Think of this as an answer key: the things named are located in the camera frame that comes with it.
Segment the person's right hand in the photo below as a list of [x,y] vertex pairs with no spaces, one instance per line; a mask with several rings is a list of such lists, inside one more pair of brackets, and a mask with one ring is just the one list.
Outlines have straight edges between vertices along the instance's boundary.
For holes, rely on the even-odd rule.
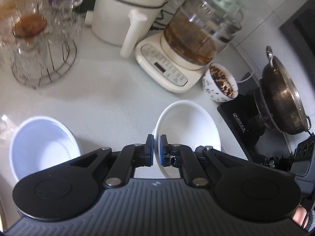
[[293,220],[295,221],[295,223],[297,223],[299,226],[302,226],[303,221],[305,219],[305,217],[307,216],[307,210],[302,207],[299,206],[295,212],[295,215],[293,217]]

